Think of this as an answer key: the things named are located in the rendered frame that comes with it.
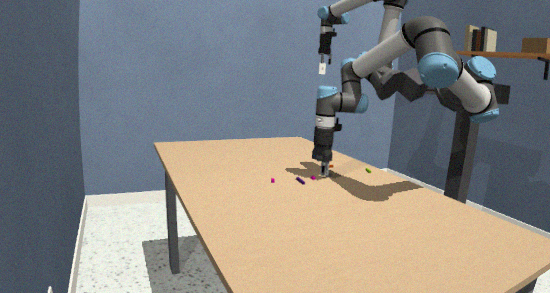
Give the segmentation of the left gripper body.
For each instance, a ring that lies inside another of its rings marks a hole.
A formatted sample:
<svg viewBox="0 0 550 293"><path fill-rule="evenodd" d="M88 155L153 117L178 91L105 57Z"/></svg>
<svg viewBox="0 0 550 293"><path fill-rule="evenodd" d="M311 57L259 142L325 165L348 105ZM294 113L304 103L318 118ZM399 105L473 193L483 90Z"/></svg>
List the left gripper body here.
<svg viewBox="0 0 550 293"><path fill-rule="evenodd" d="M342 124L338 124L339 118L315 117L314 148L312 159L329 162L332 161L332 144L334 132L342 130Z"/></svg>

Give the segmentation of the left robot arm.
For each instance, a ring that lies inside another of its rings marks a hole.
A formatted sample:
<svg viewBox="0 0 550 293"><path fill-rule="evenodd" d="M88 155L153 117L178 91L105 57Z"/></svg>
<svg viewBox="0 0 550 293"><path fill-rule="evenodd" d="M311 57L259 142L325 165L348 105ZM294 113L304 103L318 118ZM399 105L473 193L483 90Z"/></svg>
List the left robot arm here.
<svg viewBox="0 0 550 293"><path fill-rule="evenodd" d="M496 119L499 108L492 83L496 76L495 67L481 56L475 56L463 65L447 30L446 24L438 18L417 17L359 58L343 60L340 70L342 92L338 92L336 87L318 87L316 115L335 117L336 112L365 113L368 96L361 94L360 79L415 49L418 72L425 85L441 88L441 95L447 103L463 106L470 112L472 123Z"/></svg>

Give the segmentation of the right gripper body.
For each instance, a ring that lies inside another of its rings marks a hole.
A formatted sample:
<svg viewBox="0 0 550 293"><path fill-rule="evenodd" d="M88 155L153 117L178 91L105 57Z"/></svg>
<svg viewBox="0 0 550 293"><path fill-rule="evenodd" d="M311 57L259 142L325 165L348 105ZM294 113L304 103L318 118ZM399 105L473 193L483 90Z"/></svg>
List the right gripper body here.
<svg viewBox="0 0 550 293"><path fill-rule="evenodd" d="M332 37L330 37L331 35L332 36L337 36L337 32L334 32L335 31L335 28L333 28L333 32L332 32L332 27L328 27L328 26L321 26L321 30L320 30L320 47L318 49L318 53L324 53L324 54L331 54L331 40L332 40ZM326 33L325 33L326 32ZM326 36L326 35L329 35L329 36Z"/></svg>

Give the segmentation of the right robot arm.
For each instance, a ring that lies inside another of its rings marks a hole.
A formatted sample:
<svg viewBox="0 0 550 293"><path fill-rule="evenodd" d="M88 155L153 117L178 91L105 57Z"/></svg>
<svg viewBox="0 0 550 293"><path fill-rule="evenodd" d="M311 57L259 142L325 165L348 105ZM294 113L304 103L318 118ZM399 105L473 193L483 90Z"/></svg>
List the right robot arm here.
<svg viewBox="0 0 550 293"><path fill-rule="evenodd" d="M408 1L409 0L384 0L383 7L385 12L378 44L396 33L400 12L403 11ZM321 18L321 26L333 27L333 25L336 24L347 24L350 20L350 16L347 12L370 2L372 2L372 0L341 0L329 7L320 7L318 10L318 17ZM389 64L382 66L380 69L364 78L373 85L377 92L380 83L392 71L395 70L391 61Z"/></svg>

